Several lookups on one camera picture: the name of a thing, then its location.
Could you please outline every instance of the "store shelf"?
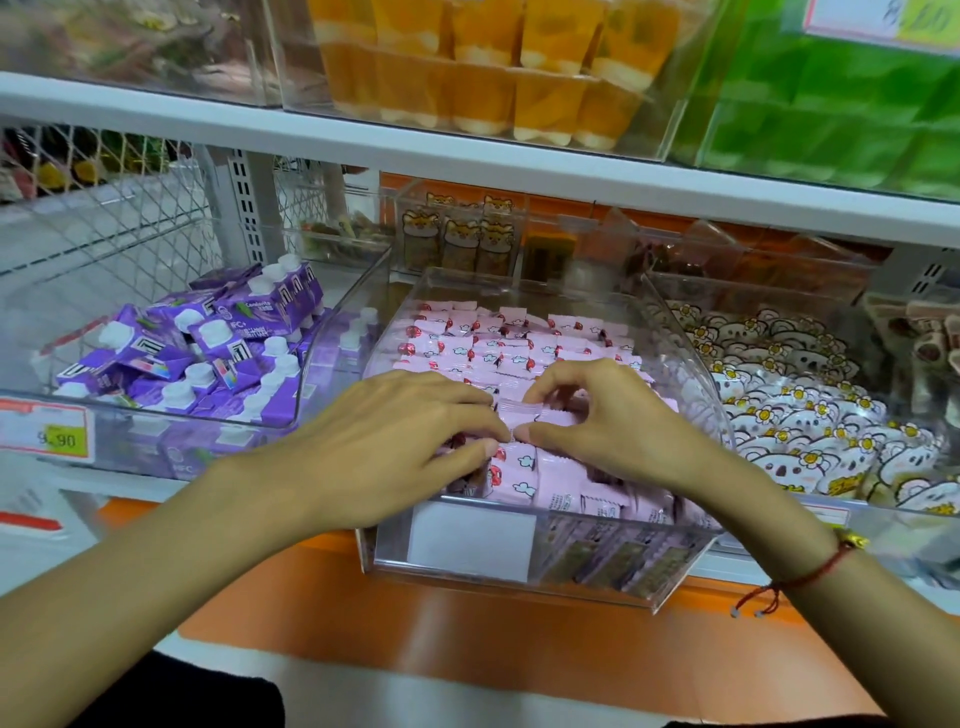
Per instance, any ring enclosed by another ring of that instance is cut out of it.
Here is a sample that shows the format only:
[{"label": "store shelf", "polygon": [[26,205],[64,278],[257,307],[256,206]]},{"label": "store shelf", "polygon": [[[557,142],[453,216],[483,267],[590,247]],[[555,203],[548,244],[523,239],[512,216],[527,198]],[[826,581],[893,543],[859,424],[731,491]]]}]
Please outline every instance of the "store shelf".
[{"label": "store shelf", "polygon": [[0,73],[0,115],[716,220],[960,248],[960,205]]}]

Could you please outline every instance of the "cartoon koala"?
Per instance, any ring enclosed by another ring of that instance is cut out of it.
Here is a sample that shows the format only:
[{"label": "cartoon koala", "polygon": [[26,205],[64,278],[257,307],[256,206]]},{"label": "cartoon koala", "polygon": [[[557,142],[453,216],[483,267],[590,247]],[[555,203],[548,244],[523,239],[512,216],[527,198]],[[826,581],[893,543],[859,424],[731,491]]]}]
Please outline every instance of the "cartoon koala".
[{"label": "cartoon koala", "polygon": [[838,461],[839,458],[835,455],[817,450],[802,452],[799,455],[773,453],[751,460],[781,488],[797,493],[814,493],[817,483]]},{"label": "cartoon koala", "polygon": [[809,349],[795,349],[790,353],[787,360],[797,367],[799,372],[820,372],[829,364],[829,359],[826,356]]},{"label": "cartoon koala", "polygon": [[879,479],[897,492],[907,480],[929,473],[938,451],[931,445],[910,447],[903,442],[887,443],[880,452]]},{"label": "cartoon koala", "polygon": [[821,415],[815,409],[799,409],[784,417],[777,427],[796,429],[802,434],[816,440],[827,434],[827,428],[834,425],[829,415]]},{"label": "cartoon koala", "polygon": [[960,483],[948,480],[930,485],[928,480],[908,480],[897,493],[900,508],[925,511],[938,516],[956,516],[960,513]]}]

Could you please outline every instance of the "pink candy wrapper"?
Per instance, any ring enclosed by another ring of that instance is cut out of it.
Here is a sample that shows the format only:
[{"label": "pink candy wrapper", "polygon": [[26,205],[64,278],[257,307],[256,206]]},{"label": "pink candy wrapper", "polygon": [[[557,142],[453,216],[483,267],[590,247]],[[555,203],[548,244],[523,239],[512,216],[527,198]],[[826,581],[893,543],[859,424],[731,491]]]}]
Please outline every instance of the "pink candy wrapper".
[{"label": "pink candy wrapper", "polygon": [[503,319],[498,316],[478,316],[473,322],[474,333],[495,333],[502,336]]},{"label": "pink candy wrapper", "polygon": [[503,420],[503,424],[507,426],[511,433],[513,433],[515,427],[534,422],[543,409],[541,404],[524,404],[519,401],[503,399],[506,395],[503,394],[502,387],[500,397],[496,414]]},{"label": "pink candy wrapper", "polygon": [[532,472],[537,464],[537,449],[526,443],[502,443],[496,449],[494,460],[500,460],[511,468]]},{"label": "pink candy wrapper", "polygon": [[407,327],[407,337],[411,339],[426,338],[427,334],[441,335],[446,331],[446,321],[417,321]]},{"label": "pink candy wrapper", "polygon": [[562,409],[544,409],[537,416],[537,422],[539,423],[550,423],[560,427],[573,427],[579,425],[585,419],[586,416],[583,413],[566,412]]},{"label": "pink candy wrapper", "polygon": [[523,401],[523,395],[534,385],[533,379],[520,379],[517,376],[501,375],[497,389],[504,400]]},{"label": "pink candy wrapper", "polygon": [[537,474],[509,460],[492,460],[487,466],[486,497],[501,503],[530,505],[537,492]]},{"label": "pink candy wrapper", "polygon": [[527,356],[526,353],[511,355],[511,350],[507,349],[505,351],[507,352],[506,355],[500,360],[500,374],[518,376],[521,379],[533,379],[537,376],[533,371],[537,362]]},{"label": "pink candy wrapper", "polygon": [[527,321],[526,308],[511,308],[509,306],[502,305],[500,306],[500,315],[503,317],[505,323],[515,327],[524,326]]}]

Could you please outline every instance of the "white bottle cap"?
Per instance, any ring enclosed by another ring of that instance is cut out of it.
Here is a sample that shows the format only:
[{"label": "white bottle cap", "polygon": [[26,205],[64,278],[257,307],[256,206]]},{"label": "white bottle cap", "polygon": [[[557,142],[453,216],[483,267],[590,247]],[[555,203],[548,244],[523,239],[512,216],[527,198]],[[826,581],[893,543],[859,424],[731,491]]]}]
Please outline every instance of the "white bottle cap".
[{"label": "white bottle cap", "polygon": [[203,319],[204,315],[200,311],[187,308],[174,316],[174,326],[183,333],[188,333],[190,327],[196,326]]},{"label": "white bottle cap", "polygon": [[340,334],[340,348],[355,352],[360,348],[360,334],[352,328]]},{"label": "white bottle cap", "polygon": [[254,276],[247,281],[247,285],[250,287],[250,292],[255,296],[269,296],[276,287],[274,282],[266,276]]},{"label": "white bottle cap", "polygon": [[280,372],[284,376],[296,376],[300,373],[300,363],[295,354],[286,353],[276,358],[275,372]]},{"label": "white bottle cap", "polygon": [[270,265],[263,266],[263,271],[260,275],[267,280],[272,280],[274,283],[279,283],[286,278],[287,272],[283,270],[283,266],[279,263],[271,263]]},{"label": "white bottle cap", "polygon": [[186,409],[197,398],[190,382],[185,380],[166,384],[161,391],[160,406],[165,409]]},{"label": "white bottle cap", "polygon": [[65,384],[61,384],[54,391],[54,394],[58,397],[73,397],[80,400],[84,397],[89,397],[90,390],[80,381],[68,381]]},{"label": "white bottle cap", "polygon": [[197,329],[200,338],[204,340],[208,349],[223,346],[227,341],[233,338],[233,330],[223,319],[214,319],[207,321]]},{"label": "white bottle cap", "polygon": [[269,393],[254,392],[243,400],[243,413],[251,418],[256,418],[268,404],[270,404]]},{"label": "white bottle cap", "polygon": [[119,321],[111,321],[104,326],[97,341],[100,343],[100,346],[119,352],[130,343],[133,335],[133,327],[122,324]]},{"label": "white bottle cap", "polygon": [[275,394],[276,390],[280,388],[280,385],[283,383],[283,380],[287,377],[283,372],[278,372],[274,369],[272,372],[268,372],[260,379],[260,391],[267,392],[269,394]]},{"label": "white bottle cap", "polygon": [[190,382],[191,387],[206,389],[216,381],[216,378],[212,364],[191,364],[186,368],[186,380]]},{"label": "white bottle cap", "polygon": [[293,273],[300,267],[302,261],[296,253],[288,253],[277,258],[276,263],[287,273]]},{"label": "white bottle cap", "polygon": [[288,353],[287,340],[282,336],[269,336],[263,342],[263,353],[266,356],[283,356]]}]

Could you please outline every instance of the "price tag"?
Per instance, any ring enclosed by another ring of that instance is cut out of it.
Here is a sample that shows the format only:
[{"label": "price tag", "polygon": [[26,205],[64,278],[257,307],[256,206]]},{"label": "price tag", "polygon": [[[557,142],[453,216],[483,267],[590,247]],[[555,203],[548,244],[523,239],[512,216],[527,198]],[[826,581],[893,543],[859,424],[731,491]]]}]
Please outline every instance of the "price tag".
[{"label": "price tag", "polygon": [[960,55],[960,0],[808,0],[804,31]]},{"label": "price tag", "polygon": [[0,398],[0,449],[92,463],[93,422],[77,404]]}]

